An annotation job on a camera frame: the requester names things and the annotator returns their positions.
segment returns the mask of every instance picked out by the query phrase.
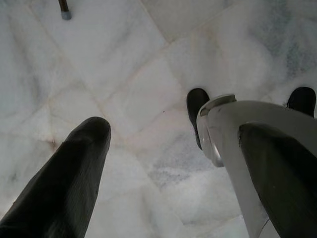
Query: black shoe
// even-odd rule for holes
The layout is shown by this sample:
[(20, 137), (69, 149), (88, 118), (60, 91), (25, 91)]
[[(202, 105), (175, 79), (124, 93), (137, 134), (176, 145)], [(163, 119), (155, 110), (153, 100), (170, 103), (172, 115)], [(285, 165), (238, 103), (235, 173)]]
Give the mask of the black shoe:
[(187, 102), (188, 116), (189, 116), (190, 122), (193, 124), (197, 145), (200, 149), (202, 149), (202, 147), (200, 145), (200, 140), (198, 136), (196, 119), (197, 119), (197, 115), (200, 108), (208, 101), (209, 101), (208, 94), (205, 92), (205, 90), (201, 88), (195, 88), (187, 94), (186, 102)]
[(315, 105), (315, 91), (312, 88), (299, 87), (292, 92), (286, 107), (314, 117)]

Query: marble floor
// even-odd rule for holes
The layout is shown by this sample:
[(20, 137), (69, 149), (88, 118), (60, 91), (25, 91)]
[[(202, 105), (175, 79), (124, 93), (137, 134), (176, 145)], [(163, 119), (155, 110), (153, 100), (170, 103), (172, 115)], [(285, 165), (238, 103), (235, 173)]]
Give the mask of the marble floor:
[(317, 90), (316, 0), (0, 1), (0, 217), (68, 133), (112, 141), (87, 238), (247, 238), (186, 94), (284, 104)]

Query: black boot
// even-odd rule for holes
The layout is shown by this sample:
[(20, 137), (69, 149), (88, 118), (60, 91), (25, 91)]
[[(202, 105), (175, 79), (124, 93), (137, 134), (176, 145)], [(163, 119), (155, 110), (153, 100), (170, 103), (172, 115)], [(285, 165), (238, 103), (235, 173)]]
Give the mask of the black boot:
[(187, 102), (188, 116), (189, 116), (190, 122), (193, 124), (197, 145), (200, 149), (202, 149), (202, 147), (200, 145), (200, 140), (198, 136), (196, 119), (197, 119), (197, 115), (200, 108), (208, 101), (209, 101), (208, 94), (205, 92), (205, 90), (201, 88), (195, 88), (187, 94), (186, 102)]
[(287, 102), (287, 108), (314, 117), (316, 93), (312, 88), (299, 87), (295, 89)]

